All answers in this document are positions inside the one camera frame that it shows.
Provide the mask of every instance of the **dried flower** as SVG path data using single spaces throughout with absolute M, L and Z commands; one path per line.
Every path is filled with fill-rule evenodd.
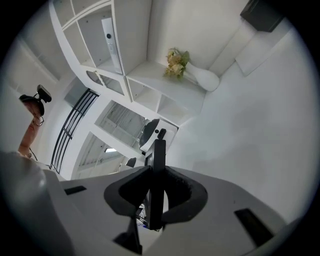
M 181 53 L 176 48 L 169 49 L 166 60 L 168 67 L 165 69 L 164 76 L 176 76 L 179 80 L 182 79 L 189 61 L 189 52 Z

